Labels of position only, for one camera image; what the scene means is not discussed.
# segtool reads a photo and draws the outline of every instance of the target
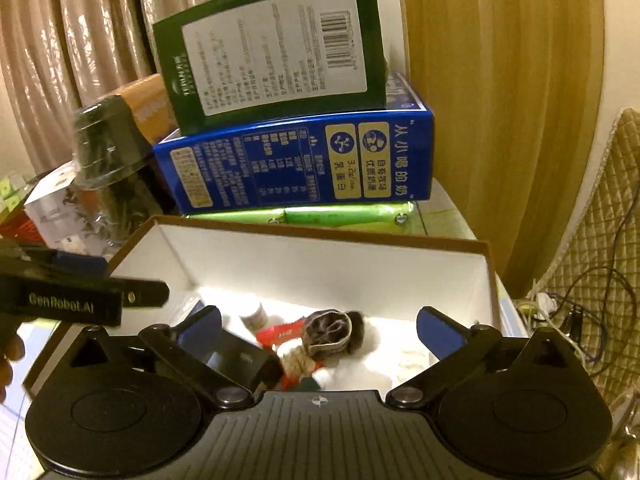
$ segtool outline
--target ribbed gray panel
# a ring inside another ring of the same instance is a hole
[[[319,397],[327,402],[318,405]],[[370,391],[267,392],[254,408],[217,415],[173,463],[135,478],[494,480],[451,455],[421,415],[390,410]],[[596,479],[583,473],[575,480]]]

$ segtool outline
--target shiny pink curtain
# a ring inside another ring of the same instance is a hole
[[[70,160],[78,107],[153,72],[152,24],[204,1],[0,0],[0,63],[36,172]]]

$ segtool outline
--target clear plastic lid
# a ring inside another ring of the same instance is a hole
[[[127,178],[152,153],[119,95],[80,108],[74,126],[76,184],[82,189],[99,189]]]

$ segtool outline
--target blue box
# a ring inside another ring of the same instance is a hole
[[[405,202],[431,192],[433,113],[399,73],[386,83],[385,110],[175,137],[154,153],[183,214]]]

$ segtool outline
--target brown curtain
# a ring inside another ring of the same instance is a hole
[[[571,215],[602,86],[602,0],[404,0],[410,77],[434,110],[434,176],[514,297]]]
[[[154,70],[152,23],[206,0],[0,0],[0,62],[37,173],[71,158],[73,112]]]

